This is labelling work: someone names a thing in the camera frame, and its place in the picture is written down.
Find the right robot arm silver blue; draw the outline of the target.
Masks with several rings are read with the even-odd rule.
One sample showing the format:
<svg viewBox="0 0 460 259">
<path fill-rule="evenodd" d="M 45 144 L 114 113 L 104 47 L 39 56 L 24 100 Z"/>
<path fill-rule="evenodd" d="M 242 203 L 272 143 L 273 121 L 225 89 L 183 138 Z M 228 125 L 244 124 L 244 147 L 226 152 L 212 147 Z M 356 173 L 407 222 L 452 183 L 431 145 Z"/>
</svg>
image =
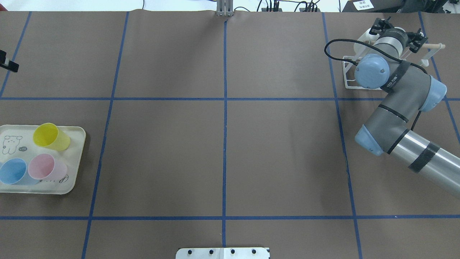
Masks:
<svg viewBox="0 0 460 259">
<path fill-rule="evenodd" d="M 459 158 L 407 127 L 418 112 L 428 112 L 442 101 L 447 87 L 422 69 L 400 59 L 410 34 L 401 28 L 379 33 L 373 49 L 355 69 L 358 85 L 386 92 L 355 141 L 371 153 L 398 158 L 412 172 L 459 197 Z"/>
</svg>

